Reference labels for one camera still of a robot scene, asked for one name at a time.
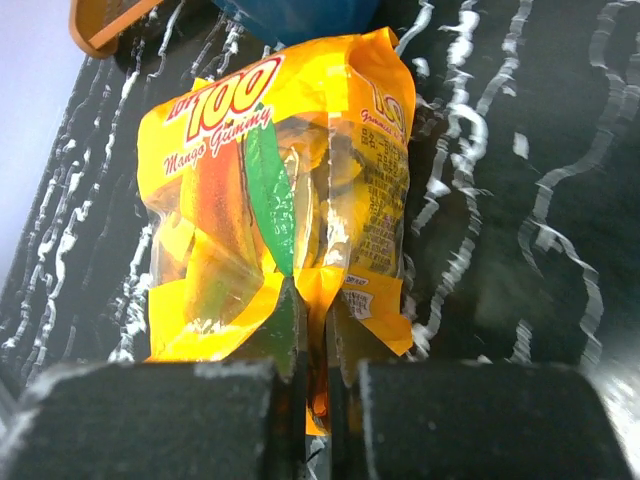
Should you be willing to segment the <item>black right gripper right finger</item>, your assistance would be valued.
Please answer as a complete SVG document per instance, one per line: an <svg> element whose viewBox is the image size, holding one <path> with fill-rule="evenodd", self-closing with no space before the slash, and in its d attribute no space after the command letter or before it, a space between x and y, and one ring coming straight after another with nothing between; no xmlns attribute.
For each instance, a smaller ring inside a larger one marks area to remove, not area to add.
<svg viewBox="0 0 640 480"><path fill-rule="evenodd" d="M562 365L396 361L345 307L326 317L335 479L628 479L591 384Z"/></svg>

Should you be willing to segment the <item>orange candy bag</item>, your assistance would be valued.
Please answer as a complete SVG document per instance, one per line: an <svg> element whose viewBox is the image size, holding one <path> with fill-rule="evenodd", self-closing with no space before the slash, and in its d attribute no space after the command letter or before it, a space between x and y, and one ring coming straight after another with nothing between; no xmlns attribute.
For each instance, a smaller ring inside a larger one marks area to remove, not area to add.
<svg viewBox="0 0 640 480"><path fill-rule="evenodd" d="M151 360L229 356L292 280L310 313L307 430L324 434L334 299L394 354L411 347L400 299L416 91L397 46L389 28L311 40L143 116Z"/></svg>

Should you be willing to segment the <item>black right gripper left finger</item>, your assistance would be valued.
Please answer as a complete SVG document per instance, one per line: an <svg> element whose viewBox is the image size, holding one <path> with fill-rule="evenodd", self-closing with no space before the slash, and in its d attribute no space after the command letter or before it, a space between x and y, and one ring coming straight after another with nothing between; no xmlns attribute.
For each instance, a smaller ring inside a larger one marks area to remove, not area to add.
<svg viewBox="0 0 640 480"><path fill-rule="evenodd" d="M274 312L216 362L59 364L1 442L5 479L295 479L305 459L306 307Z"/></svg>

